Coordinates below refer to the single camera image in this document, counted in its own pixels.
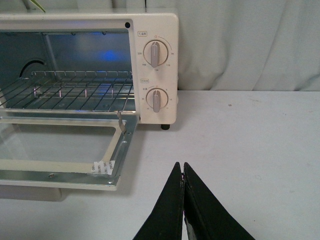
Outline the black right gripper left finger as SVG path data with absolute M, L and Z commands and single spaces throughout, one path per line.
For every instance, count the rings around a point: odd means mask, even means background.
M 150 215 L 135 240 L 180 240 L 183 227 L 184 180 L 176 162 Z

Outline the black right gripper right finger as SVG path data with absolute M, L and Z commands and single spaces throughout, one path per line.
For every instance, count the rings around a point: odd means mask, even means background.
M 184 221 L 189 240 L 253 240 L 223 207 L 186 162 L 184 172 Z

